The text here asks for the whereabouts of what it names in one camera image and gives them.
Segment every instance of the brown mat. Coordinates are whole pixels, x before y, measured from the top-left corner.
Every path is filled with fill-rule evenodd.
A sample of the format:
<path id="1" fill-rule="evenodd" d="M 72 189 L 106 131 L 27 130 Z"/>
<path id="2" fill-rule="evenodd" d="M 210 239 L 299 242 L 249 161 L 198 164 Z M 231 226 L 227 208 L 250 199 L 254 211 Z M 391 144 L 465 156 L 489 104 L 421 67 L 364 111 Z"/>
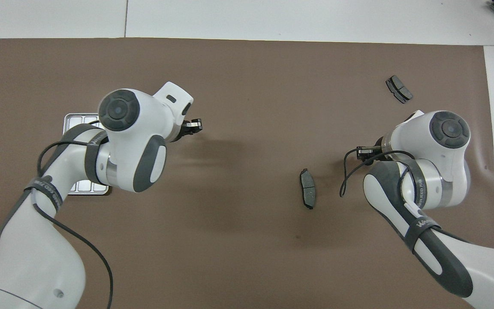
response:
<path id="1" fill-rule="evenodd" d="M 414 99 L 400 104 L 396 74 Z M 94 112 L 117 88 L 153 94 L 172 81 L 194 96 L 204 130 L 168 148 L 148 191 L 69 197 L 57 219 L 98 246 L 115 276 L 114 308 L 469 308 L 439 286 L 368 205 L 362 170 L 339 198 L 342 158 L 416 109 L 460 114 L 472 129 L 472 188 L 428 211 L 494 248 L 494 157 L 480 46 L 0 39 L 0 225 L 60 138 L 67 113 Z M 352 167 L 354 159 L 348 161 Z M 315 209 L 302 204 L 308 168 Z M 98 257 L 84 260 L 78 308 L 104 307 Z"/>

